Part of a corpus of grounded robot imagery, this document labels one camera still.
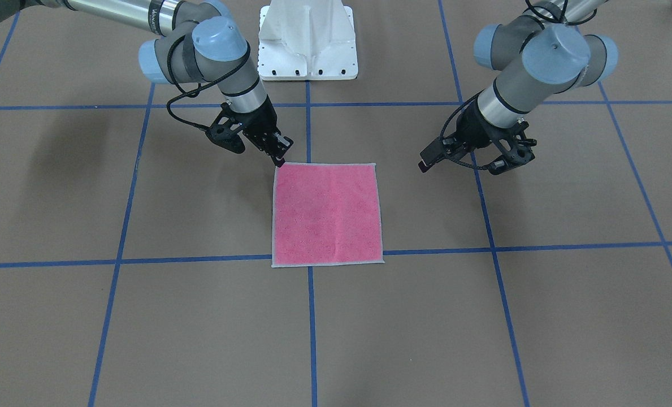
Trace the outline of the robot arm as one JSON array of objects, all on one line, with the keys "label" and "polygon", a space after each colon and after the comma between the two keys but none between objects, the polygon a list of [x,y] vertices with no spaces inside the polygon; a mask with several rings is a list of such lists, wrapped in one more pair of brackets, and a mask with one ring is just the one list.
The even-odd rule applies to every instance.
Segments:
[{"label": "robot arm", "polygon": [[[528,164],[536,141],[525,135],[525,116],[554,94],[598,83],[614,72],[614,41],[576,30],[596,16],[602,2],[525,4],[509,24],[486,26],[477,35],[475,61],[498,75],[455,109],[439,136],[421,151],[421,172],[444,160],[492,175]],[[491,163],[478,167],[463,162],[473,150],[488,146],[500,152]]]},{"label": "robot arm", "polygon": [[152,83],[172,84],[179,94],[166,103],[194,98],[214,86],[225,101],[211,124],[180,116],[213,144],[242,154],[242,138],[271,157],[282,172],[324,172],[323,164],[287,164],[293,142],[277,127],[273,104],[257,73],[251,48],[223,3],[204,1],[0,1],[0,23],[28,7],[66,7],[152,32],[157,39],[140,46],[140,69]]}]

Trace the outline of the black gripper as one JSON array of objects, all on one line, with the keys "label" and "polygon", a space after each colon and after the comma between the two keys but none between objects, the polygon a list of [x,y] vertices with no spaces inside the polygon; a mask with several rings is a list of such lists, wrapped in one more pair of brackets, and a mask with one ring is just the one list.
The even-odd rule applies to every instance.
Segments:
[{"label": "black gripper", "polygon": [[285,163],[284,155],[293,141],[280,133],[276,111],[270,98],[266,97],[255,111],[234,113],[237,121],[244,126],[242,132],[245,137],[259,150],[266,152],[276,167],[282,167]]},{"label": "black gripper", "polygon": [[500,141],[502,136],[503,129],[489,123],[477,101],[473,101],[458,116],[454,138],[437,137],[419,153],[419,170],[426,173],[455,152],[468,154],[475,149],[485,149],[494,141]]}]

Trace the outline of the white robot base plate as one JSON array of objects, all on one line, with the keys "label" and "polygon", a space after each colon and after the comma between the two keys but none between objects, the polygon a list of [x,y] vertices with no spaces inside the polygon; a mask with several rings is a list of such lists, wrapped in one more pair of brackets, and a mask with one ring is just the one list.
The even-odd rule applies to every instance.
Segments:
[{"label": "white robot base plate", "polygon": [[341,1],[272,1],[259,12],[258,72],[265,81],[354,80],[354,13]]}]

